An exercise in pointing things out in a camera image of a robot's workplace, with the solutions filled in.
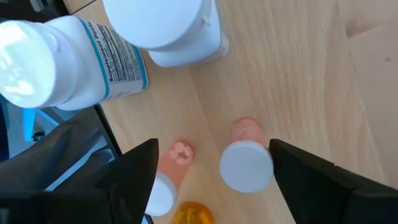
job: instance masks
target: black object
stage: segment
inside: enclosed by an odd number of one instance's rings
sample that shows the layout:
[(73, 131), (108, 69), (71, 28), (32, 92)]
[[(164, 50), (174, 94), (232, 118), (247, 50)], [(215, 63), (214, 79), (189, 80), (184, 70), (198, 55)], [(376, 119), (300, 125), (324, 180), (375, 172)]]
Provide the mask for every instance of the black object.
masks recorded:
[(6, 19), (47, 22), (51, 19), (69, 15), (62, 0), (8, 0), (0, 2), (0, 17)]
[(398, 223), (398, 191), (272, 139), (278, 186), (297, 224)]
[(79, 187), (54, 192), (0, 192), (0, 223), (141, 224), (158, 158), (158, 141), (150, 139)]
[(7, 127), (2, 105), (0, 104), (0, 162), (9, 159)]
[[(99, 120), (101, 121), (104, 131), (106, 132), (106, 139), (108, 144), (112, 145), (111, 150), (113, 152), (113, 155), (115, 158), (118, 158), (123, 155), (122, 150), (119, 147), (119, 144), (116, 140), (116, 137), (114, 136), (111, 126), (108, 123), (108, 120), (106, 119), (106, 116), (104, 114), (104, 111), (102, 110), (102, 107), (100, 105), (94, 106), (94, 110), (96, 111)], [(146, 219), (148, 224), (154, 224), (154, 221), (152, 220), (152, 217), (150, 215), (144, 215), (144, 218)]]
[(38, 141), (42, 140), (44, 137), (45, 137), (45, 133), (42, 131), (39, 131), (39, 132), (36, 132), (33, 134), (32, 140), (34, 142), (38, 142)]

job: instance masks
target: pill bottle cap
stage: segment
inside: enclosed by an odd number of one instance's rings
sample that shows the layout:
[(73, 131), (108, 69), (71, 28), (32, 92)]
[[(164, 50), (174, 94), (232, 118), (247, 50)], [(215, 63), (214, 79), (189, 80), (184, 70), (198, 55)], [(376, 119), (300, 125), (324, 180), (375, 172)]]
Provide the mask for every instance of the pill bottle cap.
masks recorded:
[(274, 165), (264, 146), (254, 141), (238, 141), (229, 145), (221, 156), (220, 173), (232, 189), (251, 193), (269, 185)]
[(158, 171), (145, 213), (151, 216), (165, 215), (172, 209), (176, 198), (174, 183)]
[(116, 32), (133, 45), (154, 51), (183, 45), (210, 17), (211, 0), (104, 0)]
[(59, 33), (45, 24), (0, 24), (0, 93), (23, 108), (54, 106), (75, 90), (76, 60)]

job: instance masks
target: wooden table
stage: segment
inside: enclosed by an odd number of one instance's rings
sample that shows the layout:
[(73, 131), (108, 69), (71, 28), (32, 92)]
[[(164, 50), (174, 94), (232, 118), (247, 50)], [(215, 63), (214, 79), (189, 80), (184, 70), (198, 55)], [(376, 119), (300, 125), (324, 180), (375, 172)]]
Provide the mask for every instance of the wooden table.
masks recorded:
[(349, 40), (358, 71), (358, 87), (368, 112), (383, 171), (398, 188), (398, 21), (391, 21)]
[[(241, 116), (261, 121), (269, 138), (384, 182), (336, 1), (219, 0), (219, 6), (231, 42), (227, 57), (160, 68), (144, 53), (149, 89), (102, 104), (122, 151), (149, 138), (159, 138), (161, 152), (175, 140), (190, 141), (197, 159), (177, 204), (203, 203), (216, 223), (294, 223), (275, 181), (240, 194), (219, 175), (229, 130)], [(101, 0), (77, 15), (109, 25)], [(168, 223), (173, 213), (154, 221)]]
[(90, 3), (95, 2), (95, 0), (64, 0), (63, 2), (65, 3), (69, 13), (73, 14)]

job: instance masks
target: blue stripe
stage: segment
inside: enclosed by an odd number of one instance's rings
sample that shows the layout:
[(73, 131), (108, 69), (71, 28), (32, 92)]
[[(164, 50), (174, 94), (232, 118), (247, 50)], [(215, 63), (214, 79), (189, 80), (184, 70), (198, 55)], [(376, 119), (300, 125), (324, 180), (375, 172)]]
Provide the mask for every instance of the blue stripe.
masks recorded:
[(22, 109), (22, 124), (24, 127), (25, 141), (30, 142), (32, 140), (34, 128), (35, 128), (35, 109)]
[(139, 68), (141, 70), (141, 75), (142, 75), (142, 89), (145, 90), (148, 87), (148, 75), (147, 75), (147, 70), (144, 65), (144, 59), (142, 58), (141, 52), (139, 49), (133, 45), (131, 45), (134, 53), (137, 55), (137, 60), (139, 64)]
[(44, 111), (40, 110), (40, 109), (36, 109), (36, 113), (40, 114), (43, 118), (45, 118), (47, 121), (50, 121), (55, 127), (57, 127), (58, 125), (60, 125), (60, 123), (58, 123), (58, 121), (54, 120), (51, 116), (49, 116), (48, 114), (46, 114)]
[(105, 100), (109, 95), (109, 83), (108, 83), (108, 77), (106, 76), (105, 67), (104, 67), (104, 64), (102, 63), (102, 58), (101, 58), (100, 52), (98, 51), (97, 45), (94, 41), (93, 35), (91, 34), (90, 30), (88, 29), (86, 22), (80, 18), (79, 18), (79, 20), (86, 30), (87, 36), (90, 39), (90, 42), (93, 46), (95, 55), (97, 56), (99, 66), (101, 67), (102, 77), (104, 78), (104, 83), (105, 83), (105, 96), (102, 100)]

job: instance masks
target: black fabric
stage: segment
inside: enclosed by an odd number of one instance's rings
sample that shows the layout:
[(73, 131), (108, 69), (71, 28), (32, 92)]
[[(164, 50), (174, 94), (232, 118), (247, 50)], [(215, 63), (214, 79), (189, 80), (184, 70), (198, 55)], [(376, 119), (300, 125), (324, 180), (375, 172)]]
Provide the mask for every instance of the black fabric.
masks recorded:
[(398, 191), (278, 139), (269, 150), (297, 224), (398, 223)]
[(83, 110), (24, 152), (0, 162), (0, 191), (45, 190), (103, 139), (99, 125), (95, 111)]
[(0, 1), (0, 17), (7, 19), (47, 22), (56, 17), (69, 15), (62, 0), (51, 2), (44, 0), (8, 0), (7, 3)]
[(0, 104), (0, 162), (9, 159), (8, 136), (3, 108)]

